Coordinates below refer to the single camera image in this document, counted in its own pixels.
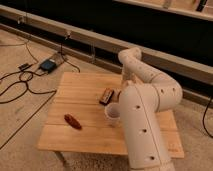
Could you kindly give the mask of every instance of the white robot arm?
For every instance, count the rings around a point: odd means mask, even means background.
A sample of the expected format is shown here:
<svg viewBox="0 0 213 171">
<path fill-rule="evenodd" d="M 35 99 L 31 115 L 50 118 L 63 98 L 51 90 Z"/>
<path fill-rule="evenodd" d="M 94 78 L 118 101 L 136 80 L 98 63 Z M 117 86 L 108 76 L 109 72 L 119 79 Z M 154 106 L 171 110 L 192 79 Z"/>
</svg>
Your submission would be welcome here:
<svg viewBox="0 0 213 171">
<path fill-rule="evenodd" d="M 139 48 L 119 53 L 123 80 L 134 79 L 135 74 L 144 82 L 124 88 L 117 109 L 124 129 L 130 167 L 132 171 L 174 171 L 155 112 L 177 105 L 182 99 L 182 88 L 169 75 L 143 63 L 140 58 Z"/>
</svg>

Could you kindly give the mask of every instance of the gray floor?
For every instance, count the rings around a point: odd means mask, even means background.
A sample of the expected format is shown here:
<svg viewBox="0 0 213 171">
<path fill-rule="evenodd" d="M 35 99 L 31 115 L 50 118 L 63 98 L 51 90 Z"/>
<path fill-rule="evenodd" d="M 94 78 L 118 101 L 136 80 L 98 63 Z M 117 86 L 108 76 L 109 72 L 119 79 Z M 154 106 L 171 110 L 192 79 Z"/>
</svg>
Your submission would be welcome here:
<svg viewBox="0 0 213 171">
<path fill-rule="evenodd" d="M 17 44 L 22 41 L 13 34 L 0 30 L 0 44 Z M 39 61 L 51 56 L 55 51 L 34 42 L 29 43 L 31 52 Z M 82 72 L 110 73 L 102 68 L 69 57 L 69 61 L 78 65 Z M 33 62 L 25 46 L 0 47 L 0 77 L 8 72 L 14 72 L 17 67 L 26 62 Z M 75 72 L 75 69 L 63 64 L 52 74 L 30 82 L 35 91 L 56 89 L 64 71 Z M 12 76 L 0 84 L 0 92 L 10 83 L 17 80 Z M 0 101 L 10 99 L 23 90 L 23 85 L 13 87 Z M 9 104 L 0 105 L 0 146 L 24 123 L 33 112 L 50 95 L 25 94 L 22 98 Z M 10 141 L 0 150 L 0 170 L 64 170 L 55 154 L 49 151 L 38 151 L 36 145 L 45 122 L 51 101 L 45 105 Z M 175 109 L 175 118 L 180 131 L 184 159 L 174 159 L 177 171 L 211 171 L 213 170 L 213 140 L 205 135 L 201 119 L 205 107 L 193 102 L 182 100 Z M 213 132 L 213 111 L 208 111 L 207 124 Z M 77 171 L 123 171 L 128 170 L 126 156 L 63 153 L 70 164 L 68 170 Z"/>
</svg>

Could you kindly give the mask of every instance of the table leg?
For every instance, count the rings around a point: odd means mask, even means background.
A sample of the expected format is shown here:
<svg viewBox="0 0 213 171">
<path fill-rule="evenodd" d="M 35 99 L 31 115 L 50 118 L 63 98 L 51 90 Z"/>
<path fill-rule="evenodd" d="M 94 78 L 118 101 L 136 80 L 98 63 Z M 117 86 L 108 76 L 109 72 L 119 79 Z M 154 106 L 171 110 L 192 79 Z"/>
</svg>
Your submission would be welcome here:
<svg viewBox="0 0 213 171">
<path fill-rule="evenodd" d="M 64 156 L 62 155 L 61 152 L 59 152 L 59 151 L 54 151 L 54 153 L 56 154 L 56 156 L 58 157 L 58 159 L 62 162 L 62 164 L 63 164 L 64 166 L 66 166 L 66 165 L 68 164 L 67 161 L 66 161 L 66 159 L 64 158 Z"/>
</svg>

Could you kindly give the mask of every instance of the cable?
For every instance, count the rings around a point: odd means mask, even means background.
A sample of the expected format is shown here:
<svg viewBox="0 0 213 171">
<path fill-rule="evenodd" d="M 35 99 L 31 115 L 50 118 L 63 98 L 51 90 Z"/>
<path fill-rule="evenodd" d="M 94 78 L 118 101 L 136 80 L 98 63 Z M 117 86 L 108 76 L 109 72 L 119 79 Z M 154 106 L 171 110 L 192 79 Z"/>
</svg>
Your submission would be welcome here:
<svg viewBox="0 0 213 171">
<path fill-rule="evenodd" d="M 26 43 L 25 47 L 26 47 L 28 53 L 30 54 L 30 56 L 31 56 L 31 57 L 34 59 L 34 61 L 35 61 L 35 63 L 34 63 L 33 65 L 37 64 L 39 61 L 38 61 L 38 59 L 31 53 L 31 51 L 30 51 L 30 49 L 29 49 L 29 47 L 28 47 L 28 43 Z"/>
<path fill-rule="evenodd" d="M 213 135 L 208 131 L 208 129 L 206 128 L 206 124 L 205 124 L 206 113 L 207 113 L 207 111 L 208 111 L 208 108 L 209 108 L 211 102 L 212 102 L 212 96 L 211 96 L 211 98 L 210 98 L 210 100 L 209 100 L 209 103 L 207 104 L 206 109 L 205 109 L 205 112 L 204 112 L 204 114 L 203 114 L 202 124 L 203 124 L 203 128 L 205 129 L 205 131 L 206 131 L 206 133 L 208 134 L 208 136 L 209 136 L 210 138 L 213 138 Z"/>
<path fill-rule="evenodd" d="M 62 47 L 63 45 L 62 45 L 62 43 L 61 43 L 61 50 L 60 50 L 60 54 L 61 54 L 61 58 L 63 59 L 63 61 L 64 62 L 66 62 L 66 63 L 68 63 L 69 65 L 71 65 L 72 67 L 74 67 L 74 68 L 76 68 L 77 70 L 78 70 L 78 72 L 80 73 L 81 72 L 81 70 L 80 70 L 80 68 L 78 67 L 78 66 L 76 66 L 76 65 L 74 65 L 74 64 L 72 64 L 72 63 L 70 63 L 70 62 L 68 62 L 66 59 L 64 59 L 64 56 L 63 56 L 63 47 Z"/>
<path fill-rule="evenodd" d="M 16 97 L 13 98 L 13 99 L 7 100 L 7 101 L 0 101 L 0 104 L 6 104 L 6 103 L 13 102 L 13 101 L 19 99 L 20 97 L 22 97 L 23 95 L 25 95 L 25 93 L 26 93 L 27 91 L 29 91 L 29 92 L 32 93 L 32 94 L 48 94 L 48 93 L 53 93 L 55 90 L 53 90 L 53 91 L 48 91 L 48 92 L 37 93 L 37 92 L 32 91 L 32 90 L 29 88 L 28 82 L 31 81 L 31 80 L 33 79 L 34 75 L 40 76 L 40 77 L 41 77 L 41 76 L 43 76 L 43 75 L 46 74 L 46 73 L 44 73 L 44 74 L 39 75 L 39 74 L 37 74 L 37 73 L 35 73 L 35 72 L 33 72 L 33 71 L 18 71 L 18 72 L 10 73 L 10 74 L 8 74 L 8 75 L 6 75 L 6 76 L 3 76 L 0 80 L 3 80 L 4 78 L 9 77 L 10 75 L 20 73 L 20 75 L 19 75 L 19 81 L 16 81 L 16 82 L 12 83 L 12 84 L 9 85 L 5 90 L 3 90 L 3 91 L 0 93 L 0 97 L 3 96 L 11 87 L 13 87 L 13 86 L 15 86 L 15 85 L 17 85 L 17 84 L 23 83 L 23 84 L 25 84 L 25 87 L 26 87 L 26 88 L 25 88 L 25 90 L 24 90 L 20 95 L 16 96 Z M 26 75 L 26 74 L 30 74 L 30 75 L 29 75 L 29 77 L 27 77 L 26 79 L 24 79 L 23 77 L 24 77 L 24 75 Z"/>
<path fill-rule="evenodd" d="M 26 89 L 20 95 L 16 96 L 15 98 L 7 100 L 7 101 L 0 102 L 0 104 L 6 104 L 6 103 L 13 102 L 13 101 L 19 99 L 20 97 L 22 97 L 23 95 L 25 95 L 25 93 L 28 91 L 28 84 L 26 82 L 23 82 L 23 81 L 17 81 L 17 82 L 14 82 L 13 84 L 11 84 L 10 86 L 8 86 L 3 92 L 1 92 L 0 96 L 2 96 L 4 93 L 6 93 L 14 85 L 20 84 L 20 83 L 25 84 Z"/>
<path fill-rule="evenodd" d="M 3 145 L 0 146 L 0 150 L 3 149 L 9 141 L 35 116 L 47 103 L 48 101 L 56 94 L 56 90 L 52 95 L 5 141 Z"/>
</svg>

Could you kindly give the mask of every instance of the wooden table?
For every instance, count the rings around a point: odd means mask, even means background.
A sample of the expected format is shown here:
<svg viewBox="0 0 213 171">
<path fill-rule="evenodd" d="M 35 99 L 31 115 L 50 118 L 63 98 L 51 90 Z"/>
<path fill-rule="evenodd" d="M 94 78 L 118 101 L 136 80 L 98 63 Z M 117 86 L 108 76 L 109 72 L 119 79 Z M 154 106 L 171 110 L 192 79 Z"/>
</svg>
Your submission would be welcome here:
<svg viewBox="0 0 213 171">
<path fill-rule="evenodd" d="M 38 149 L 56 152 L 64 164 L 62 151 L 127 155 L 121 123 L 115 128 L 110 127 L 104 115 L 104 106 L 99 104 L 105 88 L 119 90 L 120 83 L 121 75 L 117 74 L 64 73 Z M 79 131 L 69 126 L 64 121 L 64 114 L 74 116 L 83 129 Z M 156 115 L 171 157 L 183 158 L 173 112 L 170 110 Z"/>
</svg>

